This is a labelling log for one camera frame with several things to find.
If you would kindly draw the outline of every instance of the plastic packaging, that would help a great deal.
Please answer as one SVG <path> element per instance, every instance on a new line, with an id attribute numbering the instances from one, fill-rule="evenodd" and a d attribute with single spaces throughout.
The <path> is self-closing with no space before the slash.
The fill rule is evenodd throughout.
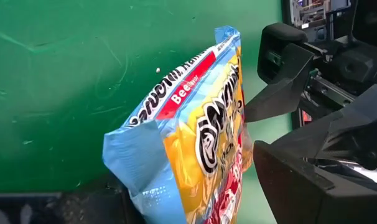
<path id="1" fill-rule="evenodd" d="M 216 46 L 167 74 L 119 129 L 105 134 L 104 163 L 148 223 L 236 220 L 243 172 L 241 41 L 232 27 L 215 29 L 215 36 Z"/>

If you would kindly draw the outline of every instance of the green wall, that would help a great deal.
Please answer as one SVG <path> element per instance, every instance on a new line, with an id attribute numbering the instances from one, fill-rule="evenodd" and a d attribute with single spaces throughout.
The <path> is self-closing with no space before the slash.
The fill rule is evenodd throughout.
<path id="1" fill-rule="evenodd" d="M 103 174 L 103 134 L 213 45 L 216 27 L 241 31 L 250 99 L 279 1 L 0 0 L 0 191 L 74 189 Z"/>

